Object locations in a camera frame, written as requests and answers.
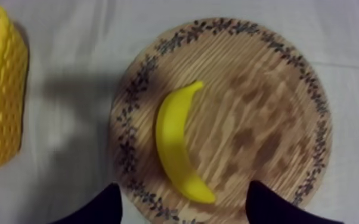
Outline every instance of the white tablecloth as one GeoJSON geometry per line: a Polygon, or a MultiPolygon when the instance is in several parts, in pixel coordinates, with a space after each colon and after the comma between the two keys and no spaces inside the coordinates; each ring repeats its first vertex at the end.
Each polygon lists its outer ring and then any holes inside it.
{"type": "MultiPolygon", "coordinates": [[[[20,154],[0,168],[0,224],[47,223],[114,181],[107,127],[118,80],[166,29],[203,17],[261,23],[310,60],[333,114],[331,161],[307,210],[359,224],[359,0],[0,0],[30,70],[20,154]]],[[[147,223],[124,200],[124,224],[147,223]]]]}

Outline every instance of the yellow banana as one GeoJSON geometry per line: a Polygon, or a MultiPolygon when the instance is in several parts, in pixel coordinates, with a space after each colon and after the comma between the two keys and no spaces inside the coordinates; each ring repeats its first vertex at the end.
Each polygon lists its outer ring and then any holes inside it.
{"type": "Polygon", "coordinates": [[[216,196],[191,165],[185,146],[185,121],[202,82],[171,92],[160,106],[156,123],[156,144],[163,168],[179,192],[191,201],[214,203],[216,196]]]}

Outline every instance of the decorative floral border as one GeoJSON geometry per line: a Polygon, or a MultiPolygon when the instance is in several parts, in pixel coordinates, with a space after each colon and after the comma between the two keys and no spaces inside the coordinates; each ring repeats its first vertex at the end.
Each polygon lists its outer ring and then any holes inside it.
{"type": "MultiPolygon", "coordinates": [[[[317,122],[317,130],[315,146],[314,146],[314,167],[306,173],[304,183],[298,186],[294,193],[292,204],[298,206],[314,188],[314,184],[318,175],[325,168],[324,153],[326,149],[325,136],[327,133],[327,120],[324,116],[329,112],[326,99],[318,93],[318,80],[310,72],[307,71],[307,65],[303,62],[303,56],[299,55],[294,48],[285,46],[280,41],[277,41],[275,33],[261,31],[256,23],[248,21],[240,21],[235,19],[220,18],[211,21],[194,21],[193,25],[187,29],[179,29],[175,32],[171,39],[161,39],[160,43],[155,46],[156,55],[146,55],[141,63],[140,69],[137,71],[137,76],[132,79],[131,84],[126,88],[125,106],[116,117],[116,121],[123,128],[123,134],[118,136],[120,142],[120,159],[119,167],[124,175],[132,176],[137,171],[138,159],[135,156],[136,148],[134,147],[137,140],[138,129],[132,124],[132,114],[141,108],[139,103],[142,92],[148,90],[148,84],[153,72],[157,69],[157,62],[160,57],[165,54],[173,53],[177,48],[185,44],[190,44],[197,41],[199,36],[204,32],[212,32],[216,35],[220,32],[227,32],[229,35],[260,35],[260,40],[267,43],[267,48],[272,48],[274,52],[281,55],[283,60],[287,60],[287,64],[299,69],[299,79],[303,80],[308,85],[307,93],[316,105],[316,112],[321,119],[317,122]]],[[[178,216],[177,209],[170,209],[163,205],[163,200],[152,192],[145,189],[143,181],[135,178],[130,178],[127,188],[138,197],[142,203],[149,206],[149,209],[156,212],[156,217],[162,217],[165,220],[172,220],[179,224],[202,224],[196,219],[181,219],[178,216]]]]}

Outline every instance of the round wooden plate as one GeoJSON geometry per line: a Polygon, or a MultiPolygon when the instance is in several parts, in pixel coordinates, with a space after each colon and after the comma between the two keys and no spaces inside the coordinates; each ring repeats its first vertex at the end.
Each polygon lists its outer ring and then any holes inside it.
{"type": "Polygon", "coordinates": [[[274,32],[232,18],[160,35],[129,66],[110,120],[119,183],[152,223],[247,223],[252,179],[303,207],[332,141],[327,99],[306,59],[274,32]],[[211,205],[172,186],[154,142],[164,97],[194,80],[205,87],[195,94],[185,135],[193,166],[216,193],[211,205]]]}

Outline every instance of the woven basket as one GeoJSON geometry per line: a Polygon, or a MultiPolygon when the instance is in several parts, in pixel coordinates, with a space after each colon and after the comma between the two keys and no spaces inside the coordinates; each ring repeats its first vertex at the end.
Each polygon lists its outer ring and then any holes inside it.
{"type": "Polygon", "coordinates": [[[24,41],[0,7],[0,166],[20,148],[27,64],[24,41]]]}

